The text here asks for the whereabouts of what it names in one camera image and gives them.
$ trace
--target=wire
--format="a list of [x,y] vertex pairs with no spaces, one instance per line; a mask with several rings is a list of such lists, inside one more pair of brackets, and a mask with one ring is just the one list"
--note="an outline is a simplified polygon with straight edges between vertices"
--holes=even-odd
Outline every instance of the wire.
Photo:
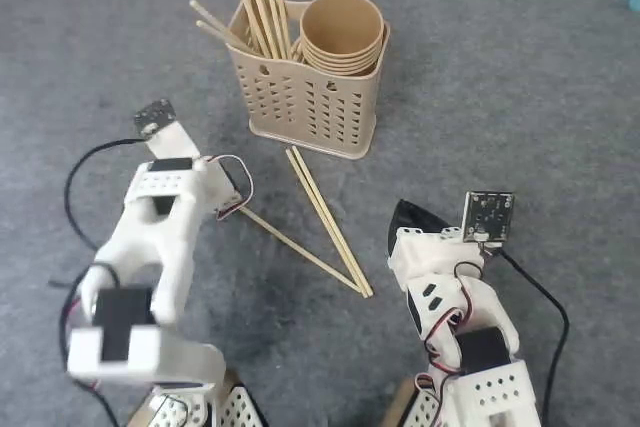
[[98,145],[98,146],[94,147],[93,149],[87,151],[82,157],[80,157],[80,160],[78,160],[75,163],[75,165],[71,168],[71,170],[69,171],[69,174],[67,175],[67,180],[66,180],[66,182],[64,184],[64,213],[67,216],[67,220],[69,221],[69,225],[71,225],[71,228],[76,233],[76,235],[80,238],[80,240],[89,249],[93,250],[94,252],[96,250],[98,250],[98,246],[80,228],[80,226],[78,225],[78,222],[76,221],[76,219],[75,219],[75,217],[73,215],[73,212],[71,210],[71,198],[70,197],[71,197],[71,184],[73,183],[73,178],[75,177],[75,175],[78,172],[78,170],[80,169],[80,167],[82,167],[82,164],[84,164],[94,154],[97,154],[98,152],[101,152],[103,150],[111,149],[112,147],[116,147],[118,145],[130,145],[130,144],[137,144],[137,143],[140,143],[140,142],[144,142],[144,140],[142,140],[142,139],[120,139],[120,140],[114,140],[114,141],[111,141],[111,142],[107,142],[106,144]]
[[544,391],[544,400],[542,402],[542,414],[541,414],[541,422],[545,427],[549,427],[549,405],[551,403],[551,393],[553,391],[553,383],[556,377],[556,370],[558,368],[558,363],[560,362],[560,356],[562,355],[562,350],[564,349],[565,344],[567,343],[567,338],[569,337],[569,329],[571,327],[571,323],[569,322],[569,315],[567,314],[564,306],[553,296],[547,289],[545,289],[540,282],[534,279],[531,274],[529,274],[526,270],[524,270],[518,262],[515,261],[513,257],[507,254],[504,250],[499,249],[498,253],[504,257],[504,259],[511,264],[511,267],[514,268],[516,272],[522,275],[527,282],[533,285],[538,291],[544,295],[549,302],[551,302],[560,315],[562,316],[562,334],[560,335],[560,340],[558,341],[558,345],[556,347],[555,352],[553,353],[553,358],[551,359],[551,365],[549,366],[549,373],[547,374],[547,385]]
[[218,220],[223,220],[226,217],[228,217],[231,214],[233,214],[240,207],[244,207],[245,205],[247,205],[249,203],[249,201],[253,197],[253,177],[251,176],[251,173],[249,172],[249,169],[247,168],[247,165],[244,163],[244,161],[240,157],[238,157],[237,155],[233,155],[233,154],[222,154],[222,155],[216,155],[215,157],[210,157],[209,160],[207,160],[207,162],[217,162],[219,160],[227,159],[227,158],[235,159],[238,162],[240,162],[240,165],[242,165],[242,168],[244,169],[244,173],[247,175],[247,179],[249,179],[249,195],[247,195],[246,199],[244,199],[244,200],[238,202],[237,204],[229,207],[227,210],[223,210],[221,212],[218,212]]
[[442,382],[440,382],[440,400],[438,402],[438,409],[436,410],[433,416],[433,420],[431,421],[431,424],[429,424],[429,427],[434,427],[438,423],[438,418],[442,413],[442,406],[444,405],[444,384],[446,384],[452,376],[453,374],[449,374],[444,379],[442,379]]
[[[112,142],[107,142],[105,144],[98,145],[92,148],[91,150],[87,151],[82,157],[80,157],[80,159],[74,164],[74,166],[69,171],[69,174],[67,175],[67,180],[65,181],[65,184],[64,184],[64,212],[65,212],[65,215],[67,216],[67,221],[69,222],[69,225],[71,226],[73,231],[76,233],[76,235],[80,238],[80,240],[89,249],[91,249],[94,252],[98,250],[98,246],[80,228],[80,226],[78,225],[78,222],[76,221],[73,215],[73,210],[71,209],[71,186],[73,184],[73,179],[77,174],[78,170],[80,170],[80,167],[94,154],[97,154],[98,152],[101,152],[103,150],[111,149],[112,147],[116,147],[118,145],[130,145],[130,144],[137,144],[140,142],[144,142],[144,140],[121,139],[121,140],[114,140]],[[107,270],[109,270],[112,276],[114,276],[115,284],[119,285],[119,280],[115,275],[115,272],[113,271],[113,268],[111,266],[108,266],[106,264],[92,264],[89,267],[83,269],[82,272],[80,272],[76,276],[73,282],[71,282],[71,285],[67,286],[69,290],[67,292],[67,297],[65,298],[64,304],[60,309],[60,316],[58,318],[58,347],[60,350],[60,360],[62,361],[62,369],[65,372],[67,370],[67,359],[69,357],[69,348],[67,346],[67,332],[66,332],[66,326],[67,326],[69,314],[71,313],[71,309],[75,300],[78,286],[80,285],[80,283],[82,282],[82,279],[84,279],[85,275],[89,271],[89,268],[91,268],[93,265],[101,265],[102,267],[107,268]],[[57,282],[50,282],[49,285],[55,286],[55,287],[60,286]],[[79,388],[83,392],[88,393],[94,399],[96,399],[104,409],[105,413],[107,414],[107,417],[109,418],[111,425],[113,427],[119,427],[118,419],[116,418],[116,415],[113,412],[113,409],[109,405],[109,402],[107,401],[107,399],[104,398],[104,396],[101,393],[95,390],[95,387],[97,385],[96,383],[86,384],[76,379],[71,379],[71,382],[77,388]]]

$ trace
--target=perforated metal bracket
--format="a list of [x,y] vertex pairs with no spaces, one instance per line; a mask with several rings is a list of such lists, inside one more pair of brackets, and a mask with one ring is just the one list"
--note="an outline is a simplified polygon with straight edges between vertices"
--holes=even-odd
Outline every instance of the perforated metal bracket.
[[236,386],[220,412],[221,427],[262,427],[262,420],[247,389]]

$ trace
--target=white robotic arm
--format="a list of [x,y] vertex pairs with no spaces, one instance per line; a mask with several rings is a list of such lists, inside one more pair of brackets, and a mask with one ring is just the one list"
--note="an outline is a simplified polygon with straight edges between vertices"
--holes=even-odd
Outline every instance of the white robotic arm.
[[506,239],[512,204],[509,193],[469,194],[462,229],[424,232],[420,222],[402,226],[394,216],[388,263],[406,292],[432,382],[418,393],[405,427],[540,426],[526,364],[516,358],[518,333],[482,281],[482,252]]
[[[140,111],[136,123],[156,160],[138,167],[120,220],[82,281],[91,326],[71,331],[67,369],[79,380],[153,384],[158,396],[172,394],[185,406],[184,423],[176,425],[216,426],[224,357],[213,345],[181,338],[175,325],[205,214],[234,208],[242,198],[220,164],[200,155],[168,101]],[[155,288],[131,285],[150,264],[161,268]]]

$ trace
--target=floor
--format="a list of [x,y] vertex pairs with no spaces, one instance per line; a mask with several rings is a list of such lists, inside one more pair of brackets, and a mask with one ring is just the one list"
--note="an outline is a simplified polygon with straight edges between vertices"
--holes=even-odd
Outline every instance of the floor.
[[[107,425],[63,375],[56,319],[91,259],[62,186],[92,146],[134,134],[168,97],[203,152],[242,156],[253,210],[321,258],[339,257],[284,145],[253,136],[225,48],[189,0],[0,0],[2,425]],[[200,0],[228,20],[238,0]],[[363,300],[235,215],[207,221],[180,329],[215,344],[273,426],[369,426],[425,358],[386,267],[398,199],[459,222],[470,189],[510,189],[508,247],[566,305],[554,427],[640,425],[640,16],[623,0],[374,0],[392,26],[369,154],[305,152],[376,295]],[[142,146],[93,159],[74,210],[104,240]],[[560,320],[496,261],[488,280],[519,330],[539,399]],[[121,422],[144,389],[104,386]]]

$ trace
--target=black plastic piece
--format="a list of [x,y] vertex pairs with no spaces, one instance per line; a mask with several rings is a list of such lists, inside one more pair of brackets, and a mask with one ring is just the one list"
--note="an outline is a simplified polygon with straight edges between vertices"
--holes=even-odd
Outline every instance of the black plastic piece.
[[134,325],[153,325],[151,288],[121,287],[98,293],[92,324],[102,327],[102,361],[126,361]]
[[418,333],[421,334],[422,322],[420,321],[420,315],[418,314],[416,303],[409,292],[407,292],[407,306],[409,307],[409,312],[411,312],[411,317],[413,317],[413,323],[416,324],[416,329],[418,329]]
[[156,213],[159,216],[169,215],[173,202],[176,200],[175,195],[160,195],[158,197],[151,197],[153,200],[153,206],[156,208]]
[[388,249],[389,256],[396,245],[396,232],[400,227],[421,229],[427,233],[441,232],[450,225],[435,214],[423,209],[411,202],[400,199],[393,212],[391,223],[389,224]]
[[157,159],[151,163],[149,172],[163,172],[165,170],[191,170],[193,159],[191,157],[172,157],[169,159]]
[[511,363],[509,350],[498,327],[487,327],[456,335],[462,361],[462,375],[473,374]]

